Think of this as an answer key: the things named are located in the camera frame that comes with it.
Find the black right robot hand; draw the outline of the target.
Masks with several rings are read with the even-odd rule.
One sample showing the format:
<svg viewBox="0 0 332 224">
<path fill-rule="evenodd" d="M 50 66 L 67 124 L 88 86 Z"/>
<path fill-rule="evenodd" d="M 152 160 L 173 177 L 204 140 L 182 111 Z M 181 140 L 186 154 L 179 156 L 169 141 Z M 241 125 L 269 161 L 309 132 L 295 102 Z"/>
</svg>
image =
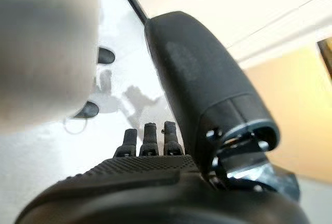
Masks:
<svg viewBox="0 0 332 224">
<path fill-rule="evenodd" d="M 226 48 L 181 11 L 148 19 L 146 42 L 175 122 L 145 125 L 83 174 L 29 203 L 17 223 L 308 223 L 296 176 L 266 153 L 279 128 Z"/>
</svg>

